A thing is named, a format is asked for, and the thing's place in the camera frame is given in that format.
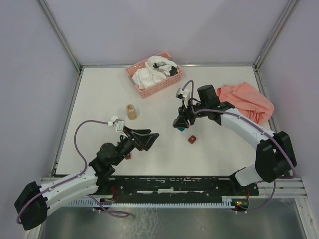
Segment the glass pill bottle yellow pills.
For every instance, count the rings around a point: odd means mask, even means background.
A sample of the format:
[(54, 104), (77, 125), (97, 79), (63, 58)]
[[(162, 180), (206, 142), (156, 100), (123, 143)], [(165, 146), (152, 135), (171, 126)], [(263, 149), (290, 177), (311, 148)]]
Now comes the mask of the glass pill bottle yellow pills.
[(129, 120), (135, 120), (137, 118), (137, 112), (132, 104), (126, 106), (127, 116)]

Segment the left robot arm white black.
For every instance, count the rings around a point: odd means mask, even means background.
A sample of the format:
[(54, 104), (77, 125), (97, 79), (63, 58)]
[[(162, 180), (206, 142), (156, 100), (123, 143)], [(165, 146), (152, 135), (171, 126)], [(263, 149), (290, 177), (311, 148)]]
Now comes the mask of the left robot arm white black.
[(96, 192), (106, 194), (110, 190), (110, 176), (115, 166), (121, 163), (134, 149), (148, 151), (159, 137), (150, 129), (124, 127), (119, 142), (104, 143), (91, 162), (85, 162), (84, 169), (55, 180), (38, 185), (28, 183), (14, 203), (16, 222), (24, 230), (31, 230), (42, 224), (46, 218), (73, 200)]

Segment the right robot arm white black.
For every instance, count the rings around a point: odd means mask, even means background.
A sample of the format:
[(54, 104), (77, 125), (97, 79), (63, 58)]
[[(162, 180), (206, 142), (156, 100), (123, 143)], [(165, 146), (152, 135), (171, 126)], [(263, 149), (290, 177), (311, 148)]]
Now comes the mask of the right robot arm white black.
[(284, 131), (273, 132), (245, 117), (229, 102), (221, 102), (212, 85), (197, 90), (199, 100), (194, 104), (193, 90), (179, 88), (176, 97), (181, 99), (178, 116), (173, 127), (186, 129), (198, 118), (208, 118), (235, 132), (256, 151), (255, 163), (239, 169), (231, 175), (229, 190), (240, 195), (247, 186), (258, 182), (274, 182), (278, 178), (290, 178), (295, 173), (297, 161), (291, 139)]

